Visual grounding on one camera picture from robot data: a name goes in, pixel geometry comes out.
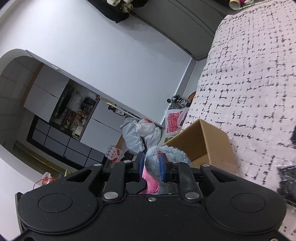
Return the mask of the grey pink paw plush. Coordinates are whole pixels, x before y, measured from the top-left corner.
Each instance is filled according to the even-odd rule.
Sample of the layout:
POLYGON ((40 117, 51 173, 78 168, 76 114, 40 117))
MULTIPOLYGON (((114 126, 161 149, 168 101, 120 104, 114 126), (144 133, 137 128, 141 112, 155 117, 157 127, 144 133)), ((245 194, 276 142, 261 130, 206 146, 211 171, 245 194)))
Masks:
POLYGON ((172 146, 153 146, 147 150, 142 178, 147 183, 145 194, 176 194, 177 184, 164 182, 165 167, 168 163, 185 163, 193 168, 187 154, 172 146))

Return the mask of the brown cardboard box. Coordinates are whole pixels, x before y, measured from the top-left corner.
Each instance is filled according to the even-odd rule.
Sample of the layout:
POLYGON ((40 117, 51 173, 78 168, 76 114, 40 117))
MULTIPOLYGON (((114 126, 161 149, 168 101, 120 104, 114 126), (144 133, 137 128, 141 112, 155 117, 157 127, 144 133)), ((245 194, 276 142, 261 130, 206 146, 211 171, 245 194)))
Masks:
POLYGON ((238 175, 236 159, 227 134, 204 120, 193 122, 165 142, 165 145, 185 152, 196 168, 202 164, 210 164, 238 175))

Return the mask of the dark item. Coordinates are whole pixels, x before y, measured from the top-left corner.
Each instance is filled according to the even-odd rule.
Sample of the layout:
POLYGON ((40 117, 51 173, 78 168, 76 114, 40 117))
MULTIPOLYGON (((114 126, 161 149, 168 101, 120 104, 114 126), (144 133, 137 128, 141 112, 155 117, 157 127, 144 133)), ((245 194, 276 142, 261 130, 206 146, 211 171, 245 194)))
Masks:
POLYGON ((295 163, 288 162, 277 166, 277 172, 280 177, 278 193, 289 205, 295 206, 295 163))

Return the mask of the grey plastic garbage bag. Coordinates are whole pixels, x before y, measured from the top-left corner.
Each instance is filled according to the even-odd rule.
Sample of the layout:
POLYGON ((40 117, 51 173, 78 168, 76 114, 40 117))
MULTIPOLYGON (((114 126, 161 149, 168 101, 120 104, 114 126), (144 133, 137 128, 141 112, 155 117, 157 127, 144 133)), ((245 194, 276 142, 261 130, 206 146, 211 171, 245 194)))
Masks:
POLYGON ((141 136, 136 132, 136 127, 137 121, 134 118, 125 118, 123 124, 120 126, 126 147, 133 154, 144 151, 144 144, 141 136))

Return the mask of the white plastic garbage bag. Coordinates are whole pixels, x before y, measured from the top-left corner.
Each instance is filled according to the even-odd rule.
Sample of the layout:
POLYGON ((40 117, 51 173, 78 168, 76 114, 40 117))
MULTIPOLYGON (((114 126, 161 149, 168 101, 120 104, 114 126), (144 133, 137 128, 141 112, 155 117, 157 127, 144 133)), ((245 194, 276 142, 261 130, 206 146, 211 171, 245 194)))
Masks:
POLYGON ((146 118, 136 124, 135 130, 144 139, 147 149, 157 146, 161 140, 161 129, 146 118))

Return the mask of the water bottle pack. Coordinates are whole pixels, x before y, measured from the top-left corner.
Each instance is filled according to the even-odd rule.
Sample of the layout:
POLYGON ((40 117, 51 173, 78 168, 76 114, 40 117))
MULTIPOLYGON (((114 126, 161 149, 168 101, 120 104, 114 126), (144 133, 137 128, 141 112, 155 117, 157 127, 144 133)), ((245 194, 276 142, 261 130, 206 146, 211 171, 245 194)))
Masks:
POLYGON ((122 150, 115 147, 115 146, 109 146, 107 148, 107 151, 105 153, 105 156, 107 157, 107 159, 113 161, 113 162, 117 162, 118 158, 121 154, 122 150))

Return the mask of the red printed plastic bag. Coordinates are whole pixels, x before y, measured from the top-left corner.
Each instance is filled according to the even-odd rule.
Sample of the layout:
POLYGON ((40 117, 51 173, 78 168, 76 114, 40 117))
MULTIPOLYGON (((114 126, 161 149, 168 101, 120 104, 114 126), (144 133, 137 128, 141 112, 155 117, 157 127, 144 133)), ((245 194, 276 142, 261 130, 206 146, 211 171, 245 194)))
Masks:
POLYGON ((170 138, 177 135, 182 128, 189 108, 168 109, 165 111, 165 134, 170 138))

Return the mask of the black white sneakers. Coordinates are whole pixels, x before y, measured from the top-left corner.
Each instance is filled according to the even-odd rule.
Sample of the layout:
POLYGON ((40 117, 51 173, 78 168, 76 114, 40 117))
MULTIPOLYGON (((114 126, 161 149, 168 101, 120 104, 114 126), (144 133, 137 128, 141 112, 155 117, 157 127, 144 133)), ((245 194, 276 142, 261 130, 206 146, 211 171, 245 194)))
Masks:
POLYGON ((183 98, 180 95, 176 94, 171 98, 168 98, 167 103, 170 104, 168 109, 184 109, 190 107, 192 100, 183 98))

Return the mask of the grey white shelf cabinet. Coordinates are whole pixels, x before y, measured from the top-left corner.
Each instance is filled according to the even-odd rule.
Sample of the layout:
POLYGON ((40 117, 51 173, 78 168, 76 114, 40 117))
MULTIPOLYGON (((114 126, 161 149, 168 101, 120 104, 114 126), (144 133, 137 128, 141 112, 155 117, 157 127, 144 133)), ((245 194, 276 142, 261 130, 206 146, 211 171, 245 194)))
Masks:
POLYGON ((18 141, 31 152, 77 170, 108 160, 109 146, 122 150, 119 160, 137 155, 120 126, 125 118, 142 118, 31 56, 3 68, 1 96, 16 102, 18 141))

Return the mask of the white black patterned blanket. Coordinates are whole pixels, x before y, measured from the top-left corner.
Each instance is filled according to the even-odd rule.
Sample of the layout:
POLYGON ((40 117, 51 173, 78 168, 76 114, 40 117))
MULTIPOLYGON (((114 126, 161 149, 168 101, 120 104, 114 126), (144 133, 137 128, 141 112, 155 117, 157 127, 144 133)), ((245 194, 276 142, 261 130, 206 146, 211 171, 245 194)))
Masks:
POLYGON ((241 177, 272 190, 295 163, 295 1, 262 1, 220 23, 185 126, 227 133, 241 177))

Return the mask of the dark grey door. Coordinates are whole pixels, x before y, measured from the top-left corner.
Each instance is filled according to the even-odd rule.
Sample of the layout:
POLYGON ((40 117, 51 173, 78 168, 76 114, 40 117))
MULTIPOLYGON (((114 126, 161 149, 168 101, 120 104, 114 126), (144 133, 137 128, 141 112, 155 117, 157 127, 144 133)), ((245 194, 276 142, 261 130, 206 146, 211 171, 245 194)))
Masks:
POLYGON ((149 24, 195 60, 208 56, 215 32, 228 15, 217 1, 148 1, 132 14, 149 24))

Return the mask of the clothes hanging on door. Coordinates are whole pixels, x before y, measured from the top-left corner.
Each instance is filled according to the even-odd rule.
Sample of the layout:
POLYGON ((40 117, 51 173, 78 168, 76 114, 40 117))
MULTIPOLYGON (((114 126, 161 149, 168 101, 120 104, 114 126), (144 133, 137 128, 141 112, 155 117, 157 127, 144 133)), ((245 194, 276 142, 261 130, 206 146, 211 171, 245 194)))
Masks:
POLYGON ((135 8, 142 8, 147 3, 146 0, 134 1, 110 1, 110 0, 89 0, 97 10, 106 18, 119 23, 130 16, 130 12, 135 8))

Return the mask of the paper cup on floor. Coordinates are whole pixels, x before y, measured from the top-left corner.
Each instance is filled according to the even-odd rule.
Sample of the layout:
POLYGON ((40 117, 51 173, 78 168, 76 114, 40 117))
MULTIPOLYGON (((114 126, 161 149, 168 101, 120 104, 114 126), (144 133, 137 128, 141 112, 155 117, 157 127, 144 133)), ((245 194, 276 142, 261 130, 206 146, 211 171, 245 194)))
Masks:
POLYGON ((229 1, 229 7, 232 10, 239 10, 241 8, 241 2, 240 0, 230 0, 229 1))

